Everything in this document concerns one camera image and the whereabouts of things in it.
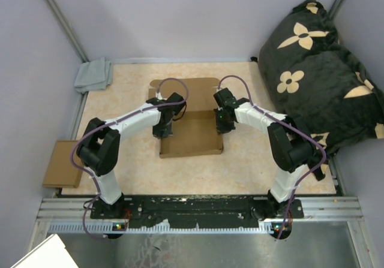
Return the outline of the brown cardboard box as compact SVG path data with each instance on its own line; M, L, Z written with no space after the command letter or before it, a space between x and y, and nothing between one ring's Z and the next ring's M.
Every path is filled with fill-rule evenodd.
M182 109L183 117L177 116L172 123L172 135L160 140L159 156L180 158L187 156L219 155L223 151L223 136L216 131L214 100L219 80L215 77L168 80L164 84L160 79L150 82L148 97L155 96L157 88L160 94L168 98L176 92L185 96L189 92L187 108Z

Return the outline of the white sheet corner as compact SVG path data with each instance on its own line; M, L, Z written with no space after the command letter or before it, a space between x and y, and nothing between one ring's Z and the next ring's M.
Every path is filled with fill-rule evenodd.
M21 258L14 267L69 268L78 267L57 234L50 235Z

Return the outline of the black floral pillow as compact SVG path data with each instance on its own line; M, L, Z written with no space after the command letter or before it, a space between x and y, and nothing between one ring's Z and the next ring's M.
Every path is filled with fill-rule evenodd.
M295 6L254 61L276 110L302 116L320 144L308 162L317 180L342 147L383 138L383 91L340 44L320 2Z

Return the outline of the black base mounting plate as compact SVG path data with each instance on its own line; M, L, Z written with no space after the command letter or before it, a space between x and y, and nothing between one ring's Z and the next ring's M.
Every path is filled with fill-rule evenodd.
M259 228L264 220L277 220L272 236L285 239L292 221L302 219L300 200L281 204L269 196L257 195L130 195L112 206L96 200L91 219L121 219L115 231L129 228L153 228L169 224L175 229Z

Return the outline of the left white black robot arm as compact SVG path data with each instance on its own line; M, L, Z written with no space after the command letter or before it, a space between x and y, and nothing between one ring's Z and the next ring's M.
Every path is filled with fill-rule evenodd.
M114 168L118 162L120 144L127 138L149 127L152 135L163 139L172 135L173 118L186 107L186 99L174 92L166 99L153 97L138 109L118 118L89 121L83 137L71 151L84 165L82 170L95 183L98 197L104 202L103 210L111 218L124 212L123 193L117 183Z

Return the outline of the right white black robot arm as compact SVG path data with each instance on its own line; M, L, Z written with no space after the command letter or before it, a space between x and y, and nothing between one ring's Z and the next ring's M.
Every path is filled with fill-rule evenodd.
M261 109L246 98L237 100L227 88L216 91L214 99L218 105L214 109L217 133L229 133L236 129L236 124L244 124L268 136L278 171L268 192L271 200L267 209L271 216L282 217L289 210L287 201L316 150L302 119Z

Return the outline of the small flat cardboard box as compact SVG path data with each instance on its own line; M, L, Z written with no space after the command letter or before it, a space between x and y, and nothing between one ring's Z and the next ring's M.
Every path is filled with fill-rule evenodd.
M42 186L45 188L77 188L82 171L70 161L70 155L77 141L58 140L50 158Z

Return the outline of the grey folded cloth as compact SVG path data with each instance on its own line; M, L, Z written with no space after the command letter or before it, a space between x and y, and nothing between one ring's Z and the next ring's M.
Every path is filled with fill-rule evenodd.
M74 90L84 94L105 90L113 83L112 62L103 57L82 64L74 81Z

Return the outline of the aluminium rail frame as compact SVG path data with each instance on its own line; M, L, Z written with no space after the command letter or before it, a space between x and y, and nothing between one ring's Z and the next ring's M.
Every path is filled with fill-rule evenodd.
M361 267L374 267L373 250L364 231L356 197L297 197L288 209L273 212L261 195L130 195L114 210L85 197L45 198L37 224L49 233L96 236L123 234L270 234L300 222L344 222Z

